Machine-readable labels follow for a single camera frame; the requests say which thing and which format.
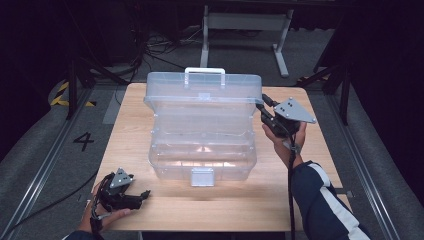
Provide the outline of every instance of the gray floor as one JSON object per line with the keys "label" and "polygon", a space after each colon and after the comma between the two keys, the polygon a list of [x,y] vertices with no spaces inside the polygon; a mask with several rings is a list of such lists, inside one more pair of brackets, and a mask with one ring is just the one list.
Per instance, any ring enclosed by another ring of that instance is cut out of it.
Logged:
{"label": "gray floor", "polygon": [[[222,67],[227,73],[258,74],[264,86],[293,86],[296,80],[313,74],[322,50],[332,35],[332,31],[290,31],[283,48],[290,77],[279,76],[277,64],[271,51],[271,45],[278,39],[278,33],[261,32],[256,37],[245,37],[235,32],[217,32],[210,40],[209,67]],[[201,44],[198,41],[182,46],[171,53],[157,57],[177,63],[182,67],[198,66],[200,63]],[[134,82],[144,82],[149,71],[182,72],[183,69],[145,56],[145,62],[139,69]],[[373,239],[423,239],[424,211],[410,191],[390,155],[375,132],[366,113],[351,89],[349,99],[349,126],[341,126],[337,114],[334,114],[334,101],[339,94],[325,96],[320,82],[308,86],[307,92],[315,114],[323,130],[342,179],[345,191],[353,193],[350,198],[354,214],[371,232]],[[56,94],[58,86],[52,90],[50,100]],[[37,122],[16,144],[0,164],[0,229],[5,229],[14,216],[25,193],[32,189],[31,183],[44,166],[46,156],[59,140],[62,127],[68,127],[69,133],[63,139],[63,146],[57,149],[54,164],[47,180],[37,186],[39,194],[35,201],[26,204],[27,211],[23,217],[52,203],[72,192],[84,183],[97,170],[106,149],[113,123],[119,110],[119,102],[125,87],[117,87],[109,80],[99,80],[89,91],[89,100],[96,101],[95,107],[82,107],[73,124],[65,121],[67,107],[52,106],[51,111]],[[346,140],[345,132],[351,133],[372,180],[383,200],[385,209],[375,209],[370,202],[367,186],[361,182],[355,159]],[[74,139],[89,132],[93,143],[82,151],[81,143]],[[29,219],[18,227],[10,239],[61,239],[78,225],[93,181],[64,202]],[[384,224],[379,222],[378,212],[387,212],[398,236],[388,237]],[[136,232],[106,232],[106,239],[138,239]],[[194,239],[195,236],[180,235],[166,239]],[[306,239],[303,233],[297,233],[298,239]]]}

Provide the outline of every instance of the storage box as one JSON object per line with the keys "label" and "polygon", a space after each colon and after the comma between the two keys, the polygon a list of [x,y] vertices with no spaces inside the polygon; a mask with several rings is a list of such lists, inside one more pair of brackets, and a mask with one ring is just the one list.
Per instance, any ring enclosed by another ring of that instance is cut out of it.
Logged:
{"label": "storage box", "polygon": [[154,111],[149,162],[162,179],[244,180],[256,164],[252,120],[262,103],[256,75],[152,72],[144,102]]}

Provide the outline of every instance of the wooden table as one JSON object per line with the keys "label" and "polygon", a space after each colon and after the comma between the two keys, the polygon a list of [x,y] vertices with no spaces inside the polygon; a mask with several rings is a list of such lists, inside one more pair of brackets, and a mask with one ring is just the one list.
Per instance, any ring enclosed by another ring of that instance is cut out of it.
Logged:
{"label": "wooden table", "polygon": [[[139,195],[151,190],[140,210],[111,226],[114,230],[141,231],[290,231],[287,169],[265,136],[260,113],[254,116],[257,164],[245,181],[217,181],[214,187],[191,187],[189,181],[161,180],[148,162],[153,111],[143,103],[146,85],[130,84],[106,148],[96,183],[122,167],[134,174],[126,191]],[[301,88],[264,87],[263,93],[276,101],[294,97],[314,115]],[[333,185],[341,188],[339,176],[319,123],[308,124],[303,159],[318,162]],[[345,195],[340,196],[348,204]],[[296,228],[302,229],[295,206]]]}

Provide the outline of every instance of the sleeve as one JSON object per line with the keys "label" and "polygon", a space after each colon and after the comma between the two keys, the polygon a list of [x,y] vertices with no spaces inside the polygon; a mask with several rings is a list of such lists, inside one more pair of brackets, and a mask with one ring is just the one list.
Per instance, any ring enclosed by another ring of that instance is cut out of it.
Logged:
{"label": "sleeve", "polygon": [[309,239],[370,239],[318,164],[309,161],[293,169],[292,193]]}
{"label": "sleeve", "polygon": [[69,234],[64,240],[94,240],[93,234],[84,231],[74,231]]}

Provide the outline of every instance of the box handle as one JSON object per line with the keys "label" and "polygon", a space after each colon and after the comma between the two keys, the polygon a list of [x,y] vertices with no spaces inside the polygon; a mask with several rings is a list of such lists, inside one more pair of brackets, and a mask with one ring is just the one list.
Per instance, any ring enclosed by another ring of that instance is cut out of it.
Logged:
{"label": "box handle", "polygon": [[195,67],[188,67],[185,69],[185,76],[184,76],[184,85],[187,88],[188,87],[188,76],[189,73],[219,73],[221,74],[221,88],[225,87],[225,70],[223,68],[195,68]]}

